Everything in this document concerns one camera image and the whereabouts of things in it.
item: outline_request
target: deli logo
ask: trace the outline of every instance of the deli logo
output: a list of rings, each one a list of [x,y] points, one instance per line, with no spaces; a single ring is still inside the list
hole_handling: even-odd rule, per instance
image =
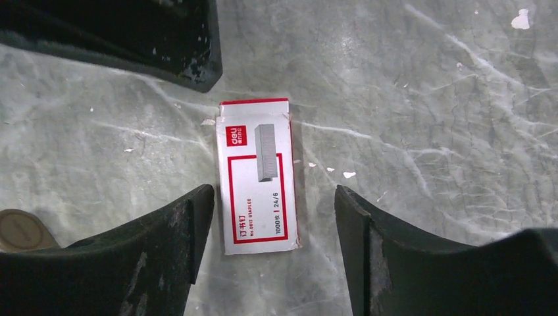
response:
[[[227,126],[225,131],[227,134],[227,147],[246,146],[248,144],[246,125]]]

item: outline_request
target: beige circular lid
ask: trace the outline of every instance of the beige circular lid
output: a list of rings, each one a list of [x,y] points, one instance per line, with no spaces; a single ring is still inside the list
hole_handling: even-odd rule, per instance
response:
[[[0,248],[19,252],[44,248],[52,239],[45,225],[33,214],[18,209],[0,211]]]

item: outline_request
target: staple box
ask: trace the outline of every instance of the staple box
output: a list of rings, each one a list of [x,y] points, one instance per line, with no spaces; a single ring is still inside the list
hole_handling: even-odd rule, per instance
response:
[[[216,120],[225,254],[299,248],[289,101],[225,101]]]

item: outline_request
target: black plastic part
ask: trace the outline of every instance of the black plastic part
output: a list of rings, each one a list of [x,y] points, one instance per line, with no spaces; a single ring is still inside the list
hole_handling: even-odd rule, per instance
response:
[[[222,74],[215,0],[0,0],[0,43],[200,92]]]
[[[213,198],[200,186],[65,249],[0,253],[0,315],[182,316]]]
[[[468,246],[341,186],[335,211],[354,316],[558,315],[556,229]]]

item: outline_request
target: marble-patterned floor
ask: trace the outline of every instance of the marble-patterned floor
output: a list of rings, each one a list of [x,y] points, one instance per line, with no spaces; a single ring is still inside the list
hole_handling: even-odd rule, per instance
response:
[[[0,46],[0,209],[35,213],[62,246],[116,227],[217,184],[201,123],[220,101],[286,96],[303,248],[225,257],[216,216],[186,315],[351,315],[336,184],[468,244],[556,225],[558,2],[219,0],[218,14],[208,94]]]

